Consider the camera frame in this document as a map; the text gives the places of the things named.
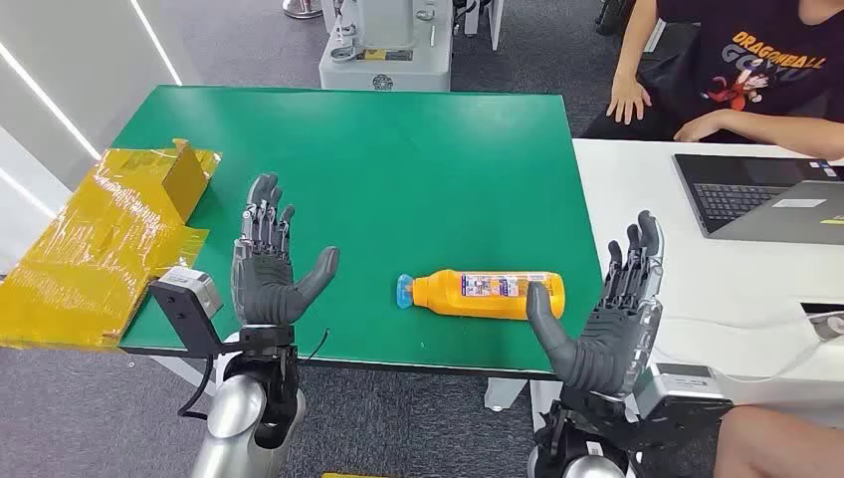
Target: light strip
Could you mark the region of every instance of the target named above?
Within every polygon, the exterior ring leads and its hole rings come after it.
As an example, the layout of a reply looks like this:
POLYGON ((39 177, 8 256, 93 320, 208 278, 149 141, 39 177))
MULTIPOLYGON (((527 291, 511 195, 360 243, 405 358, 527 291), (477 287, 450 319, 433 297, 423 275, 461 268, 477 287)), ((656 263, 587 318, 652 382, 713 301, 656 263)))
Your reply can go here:
POLYGON ((14 70, 15 73, 17 73, 18 76, 21 77, 21 79, 24 81, 24 83, 27 84, 30 90, 35 93, 35 96, 38 97, 39 100, 41 100, 41 103, 43 103, 50 110, 50 112, 53 113, 53 115, 59 121, 62 122, 65 128, 74 136, 74 138, 79 142, 79 144, 82 145, 85 151, 87 151, 88 154, 91 155, 94 161, 99 161, 100 154, 97 152, 97 150, 91 145, 91 143, 87 139, 85 139, 84 136, 82 136, 82 133, 77 129, 76 126, 74 126, 71 120, 68 119, 68 117, 65 116, 65 114, 62 113, 61 110, 59 110, 59 107, 56 105, 56 103, 54 103, 53 100, 51 100, 50 97, 48 97, 47 94, 44 93, 44 90, 42 90, 41 87, 39 87, 38 84, 35 83, 35 80, 33 80, 33 78, 29 75, 29 73, 27 73, 26 70, 24 70, 24 67, 22 67, 21 64, 18 63, 15 57, 12 56, 12 53, 7 50, 2 43, 0 43, 0 57, 3 57, 3 60, 5 60, 6 63, 9 64, 10 67, 12 67, 12 70, 14 70))
POLYGON ((51 219, 56 218, 56 213, 53 212, 52 209, 47 207, 46 204, 41 202, 40 199, 35 197, 31 192, 29 192, 29 190, 27 188, 22 186, 21 183, 16 181, 12 176, 9 175, 9 173, 4 171, 2 168, 0 168, 0 179, 3 179, 4 181, 6 181, 10 186, 12 186, 12 189, 18 191, 18 193, 20 193, 22 196, 24 196, 24 198, 26 200, 28 200, 30 203, 32 203, 32 205, 35 206, 36 209, 43 212, 44 214, 46 214, 51 219))
POLYGON ((164 65, 167 66, 167 70, 170 71, 170 76, 173 77, 173 81, 176 82, 176 85, 181 87, 182 81, 176 73, 176 69, 173 68, 173 64, 170 63, 170 59, 167 57, 167 54, 164 53, 164 48, 161 46, 161 42, 158 41, 158 37, 155 35, 155 32, 152 31, 152 25, 149 24, 149 21, 146 19, 146 15, 143 14, 143 10, 140 9, 140 5, 138 5, 137 0, 129 0, 129 3, 132 4, 135 13, 137 13, 138 18, 140 18, 140 23, 142 23, 143 28, 146 29, 146 33, 152 40, 152 44, 155 45, 155 50, 158 50, 158 55, 161 56, 161 60, 164 61, 164 65))

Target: orange bottle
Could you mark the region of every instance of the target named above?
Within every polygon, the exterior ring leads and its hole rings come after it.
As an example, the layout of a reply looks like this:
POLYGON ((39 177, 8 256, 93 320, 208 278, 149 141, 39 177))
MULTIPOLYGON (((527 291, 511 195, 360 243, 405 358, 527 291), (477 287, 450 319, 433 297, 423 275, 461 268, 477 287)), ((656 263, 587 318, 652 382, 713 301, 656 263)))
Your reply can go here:
POLYGON ((398 278, 396 302, 402 309, 427 307, 447 316, 526 320, 528 284, 542 282, 551 310, 560 317, 565 305, 562 278, 551 272, 456 272, 451 269, 414 279, 398 278))

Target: white wall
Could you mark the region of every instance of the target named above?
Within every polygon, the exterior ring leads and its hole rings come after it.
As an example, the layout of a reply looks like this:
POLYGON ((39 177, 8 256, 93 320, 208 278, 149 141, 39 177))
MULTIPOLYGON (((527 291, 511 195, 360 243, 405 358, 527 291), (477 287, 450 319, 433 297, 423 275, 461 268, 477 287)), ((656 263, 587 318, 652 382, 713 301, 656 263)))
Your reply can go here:
MULTIPOLYGON (((140 6, 182 82, 198 84, 161 1, 140 6)), ((98 152, 156 85, 174 83, 129 0, 0 0, 0 43, 98 152)), ((0 126, 71 189, 94 163, 5 62, 0 126)))
MULTIPOLYGON (((181 82, 198 85, 164 1, 138 5, 181 82)), ((131 0, 0 0, 0 44, 95 153, 155 86, 175 83, 131 0)), ((0 274, 48 224, 41 209, 58 212, 96 161, 7 60, 0 59, 0 274)))
POLYGON ((70 195, 64 184, 0 127, 0 274, 9 273, 70 195))

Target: wire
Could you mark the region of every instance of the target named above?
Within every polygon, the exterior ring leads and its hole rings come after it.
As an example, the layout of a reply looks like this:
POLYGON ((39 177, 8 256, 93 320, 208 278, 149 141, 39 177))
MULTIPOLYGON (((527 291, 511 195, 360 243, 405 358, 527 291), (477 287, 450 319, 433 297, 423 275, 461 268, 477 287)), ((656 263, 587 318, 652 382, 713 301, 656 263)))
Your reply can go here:
POLYGON ((208 415, 205 413, 200 413, 198 411, 190 411, 190 407, 193 406, 196 401, 202 396, 202 393, 205 391, 205 386, 208 384, 208 380, 211 378, 211 369, 214 366, 214 357, 208 356, 205 358, 205 371, 202 373, 202 379, 199 381, 199 386, 196 387, 196 391, 193 392, 190 398, 188 398, 187 403, 182 405, 179 408, 179 411, 176 412, 177 415, 183 418, 198 418, 200 420, 207 420, 208 415))
MULTIPOLYGON (((802 320, 802 319, 798 319, 798 320, 788 319, 788 320, 779 321, 779 322, 759 323, 759 324, 742 326, 742 325, 736 325, 736 324, 729 324, 729 323, 725 323, 725 322, 714 321, 714 320, 710 320, 710 319, 697 319, 697 318, 682 317, 682 316, 670 316, 670 319, 664 321, 664 323, 669 323, 669 322, 672 322, 672 321, 699 322, 699 323, 704 323, 704 324, 712 324, 714 326, 724 327, 724 328, 727 328, 727 329, 736 329, 736 330, 744 330, 744 331, 759 331, 759 330, 766 330, 766 329, 776 329, 776 328, 779 328, 779 327, 794 326, 794 325, 797 325, 797 324, 804 324, 805 323, 804 320, 802 320)), ((788 363, 786 363, 776 373, 774 373, 771 376, 766 376, 766 377, 763 377, 763 378, 740 378, 736 375, 730 375, 729 373, 725 373, 725 372, 715 368, 714 366, 708 365, 706 363, 701 363, 697 360, 688 360, 688 359, 677 358, 675 356, 672 356, 671 354, 668 354, 665 351, 658 348, 656 346, 656 344, 654 345, 654 350, 657 351, 659 354, 661 354, 661 355, 663 355, 666 358, 671 359, 671 360, 685 362, 685 363, 694 363, 694 364, 702 365, 702 366, 708 366, 718 375, 722 375, 723 377, 725 377, 725 378, 727 378, 731 381, 737 382, 737 383, 765 383, 765 382, 768 382, 768 381, 776 380, 776 379, 782 377, 783 375, 789 373, 790 371, 798 368, 802 364, 804 364, 806 361, 811 359, 811 357, 820 348, 821 345, 823 345, 822 341, 818 341, 816 343, 813 343, 809 347, 800 351, 796 356, 794 356, 794 358, 792 360, 790 360, 788 363)))
POLYGON ((668 316, 665 320, 662 321, 663 324, 671 323, 674 321, 686 321, 686 322, 699 322, 703 324, 712 324, 714 326, 726 327, 728 329, 737 329, 740 331, 759 331, 765 329, 775 329, 777 327, 784 327, 784 326, 795 326, 797 324, 804 324, 805 320, 803 319, 788 319, 785 321, 779 322, 760 322, 758 324, 752 325, 737 325, 737 324, 730 324, 727 322, 719 322, 712 319, 698 319, 694 317, 683 317, 683 316, 668 316))
POLYGON ((319 341, 319 344, 316 345, 316 349, 308 356, 308 358, 302 360, 302 363, 307 363, 309 360, 313 359, 314 356, 319 352, 319 349, 322 349, 322 346, 325 345, 325 341, 328 339, 328 334, 331 333, 331 328, 326 327, 325 332, 322 334, 322 340, 319 341))

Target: white machine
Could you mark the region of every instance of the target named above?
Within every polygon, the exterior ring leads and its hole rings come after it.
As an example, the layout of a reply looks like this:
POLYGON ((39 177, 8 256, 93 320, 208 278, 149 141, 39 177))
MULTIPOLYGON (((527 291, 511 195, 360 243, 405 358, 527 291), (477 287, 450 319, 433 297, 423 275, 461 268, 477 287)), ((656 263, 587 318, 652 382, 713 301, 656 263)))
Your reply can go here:
POLYGON ((326 90, 448 92, 452 0, 345 0, 319 62, 326 90))

